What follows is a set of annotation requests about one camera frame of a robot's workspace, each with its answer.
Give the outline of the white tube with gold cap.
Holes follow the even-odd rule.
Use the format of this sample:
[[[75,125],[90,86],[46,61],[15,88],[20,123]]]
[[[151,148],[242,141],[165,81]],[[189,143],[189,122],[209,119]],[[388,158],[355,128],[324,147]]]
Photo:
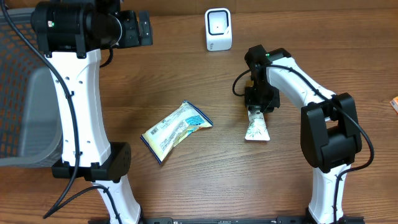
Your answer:
[[[248,110],[249,126],[246,131],[245,140],[247,141],[269,141],[270,136],[267,130],[264,114],[260,111],[258,106],[250,106],[249,103],[253,99],[251,89],[254,87],[253,81],[246,81],[245,83],[245,104]]]

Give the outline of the yellow white snack bag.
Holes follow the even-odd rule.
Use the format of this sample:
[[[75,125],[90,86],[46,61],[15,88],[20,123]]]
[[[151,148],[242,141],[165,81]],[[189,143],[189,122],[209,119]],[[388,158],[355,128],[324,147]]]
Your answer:
[[[161,164],[168,153],[191,133],[211,127],[212,120],[194,104],[184,100],[179,108],[142,134],[141,140]]]

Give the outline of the small orange tissue pack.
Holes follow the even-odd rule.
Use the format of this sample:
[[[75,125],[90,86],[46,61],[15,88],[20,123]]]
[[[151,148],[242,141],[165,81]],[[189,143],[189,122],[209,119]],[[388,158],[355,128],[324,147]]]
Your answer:
[[[396,111],[396,113],[398,113],[398,97],[394,97],[391,101],[390,101],[391,106],[393,107],[393,109]]]

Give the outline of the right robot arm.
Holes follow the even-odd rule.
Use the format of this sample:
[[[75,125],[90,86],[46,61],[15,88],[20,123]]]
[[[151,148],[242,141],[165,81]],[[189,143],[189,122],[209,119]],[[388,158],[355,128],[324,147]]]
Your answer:
[[[347,171],[362,149],[354,99],[318,84],[283,48],[251,47],[244,56],[251,73],[244,89],[248,111],[271,113],[283,93],[300,110],[300,145],[313,168],[308,223],[348,223],[342,199]]]

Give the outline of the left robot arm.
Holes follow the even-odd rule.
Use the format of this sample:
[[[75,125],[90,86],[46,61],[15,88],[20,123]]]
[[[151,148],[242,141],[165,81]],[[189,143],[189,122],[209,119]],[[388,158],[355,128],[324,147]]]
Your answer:
[[[142,223],[127,177],[131,147],[109,141],[104,129],[99,72],[103,50],[152,45],[149,13],[123,11],[119,1],[41,1],[31,25],[52,74],[62,124],[62,155],[52,175],[89,181],[110,223]]]

